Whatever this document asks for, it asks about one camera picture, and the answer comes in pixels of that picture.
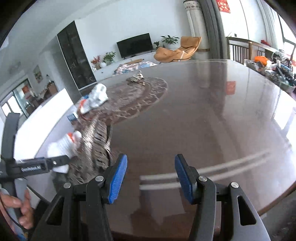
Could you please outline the person's left hand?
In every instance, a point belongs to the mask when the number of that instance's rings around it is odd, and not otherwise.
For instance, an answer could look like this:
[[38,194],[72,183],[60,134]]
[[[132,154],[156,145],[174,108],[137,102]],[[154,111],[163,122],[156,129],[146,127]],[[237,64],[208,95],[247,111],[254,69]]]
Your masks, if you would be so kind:
[[18,219],[21,226],[25,229],[30,230],[34,226],[34,212],[31,207],[31,196],[29,191],[25,190],[24,200],[21,201],[16,197],[1,193],[1,212],[9,224],[10,228],[15,232],[13,222],[9,218],[6,210],[8,208],[19,208],[22,216]]

